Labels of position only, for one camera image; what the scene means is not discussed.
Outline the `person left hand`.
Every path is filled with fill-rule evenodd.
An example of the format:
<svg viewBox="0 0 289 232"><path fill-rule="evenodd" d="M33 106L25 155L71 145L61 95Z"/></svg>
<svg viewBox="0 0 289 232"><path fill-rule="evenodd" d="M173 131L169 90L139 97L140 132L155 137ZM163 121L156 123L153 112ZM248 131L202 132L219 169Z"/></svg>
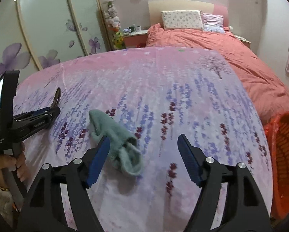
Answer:
<svg viewBox="0 0 289 232"><path fill-rule="evenodd" d="M7 155L0 155L0 187L2 188L8 188L7 183L5 182L4 176L3 176L3 168L10 168L12 166L16 166L17 168L17 177L20 179L20 181L24 181L29 178L30 172L26 165L26 157L24 154L25 151L25 145L22 142L21 143L21 154L15 159L14 157L7 156Z"/></svg>

